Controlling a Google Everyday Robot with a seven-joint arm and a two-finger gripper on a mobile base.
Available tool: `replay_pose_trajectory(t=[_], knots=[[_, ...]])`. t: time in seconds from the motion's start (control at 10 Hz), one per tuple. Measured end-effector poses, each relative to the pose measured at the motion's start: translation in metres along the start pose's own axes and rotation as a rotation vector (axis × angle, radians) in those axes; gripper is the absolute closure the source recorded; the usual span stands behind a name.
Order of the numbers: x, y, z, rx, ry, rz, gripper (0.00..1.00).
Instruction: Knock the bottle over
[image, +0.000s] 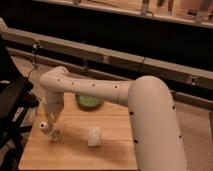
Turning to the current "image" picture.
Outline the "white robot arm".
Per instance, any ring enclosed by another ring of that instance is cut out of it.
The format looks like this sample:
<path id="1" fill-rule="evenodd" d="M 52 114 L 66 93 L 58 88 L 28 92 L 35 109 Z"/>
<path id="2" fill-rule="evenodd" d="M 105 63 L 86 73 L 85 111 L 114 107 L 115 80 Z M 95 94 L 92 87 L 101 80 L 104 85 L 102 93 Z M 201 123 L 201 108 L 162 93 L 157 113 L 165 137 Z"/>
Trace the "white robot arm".
<path id="1" fill-rule="evenodd" d="M 47 136 L 56 139 L 59 135 L 54 123 L 64 107 L 66 92 L 98 98 L 128 108 L 139 171 L 189 171 L 173 97 L 161 79 L 77 79 L 58 66 L 40 77 L 40 85 L 45 90 L 47 117 L 40 128 Z"/>

